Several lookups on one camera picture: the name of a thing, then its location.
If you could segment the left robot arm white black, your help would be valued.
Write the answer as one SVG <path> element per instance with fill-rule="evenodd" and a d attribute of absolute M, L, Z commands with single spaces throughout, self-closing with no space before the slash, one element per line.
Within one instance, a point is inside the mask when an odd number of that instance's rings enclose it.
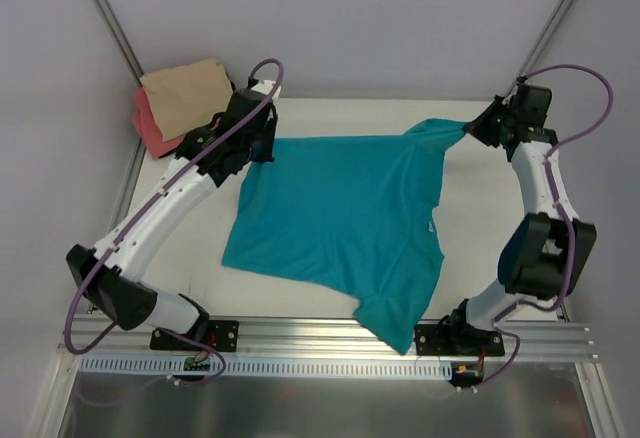
<path fill-rule="evenodd" d="M 247 164 L 273 161 L 280 87 L 255 80 L 234 92 L 211 124 L 187 133 L 166 172 L 145 200 L 108 235 L 75 245 L 66 262 L 84 298 L 129 331 L 150 325 L 169 330 L 186 349 L 202 346 L 208 313 L 196 302 L 144 282 L 152 258 L 182 220 Z"/>

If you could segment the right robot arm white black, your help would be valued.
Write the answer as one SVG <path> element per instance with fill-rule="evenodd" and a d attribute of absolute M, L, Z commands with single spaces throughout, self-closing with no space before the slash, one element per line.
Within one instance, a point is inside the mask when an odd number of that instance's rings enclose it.
<path fill-rule="evenodd" d="M 447 344 L 459 355 L 499 342 L 498 325 L 524 307 L 558 310 L 595 244 L 595 226 L 579 218 L 561 178 L 557 135 L 545 126 L 551 100 L 550 89 L 520 80 L 512 95 L 495 97 L 464 127 L 484 145 L 505 151 L 524 216 L 499 256 L 496 279 L 448 319 Z"/>

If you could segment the teal t shirt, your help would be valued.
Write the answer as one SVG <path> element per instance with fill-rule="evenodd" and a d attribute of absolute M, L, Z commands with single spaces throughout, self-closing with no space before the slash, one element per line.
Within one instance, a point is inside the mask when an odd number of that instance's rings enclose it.
<path fill-rule="evenodd" d="M 444 262 L 433 213 L 463 135 L 428 119 L 400 135 L 277 139 L 241 185 L 223 265 L 353 297 L 356 321 L 405 354 Z"/>

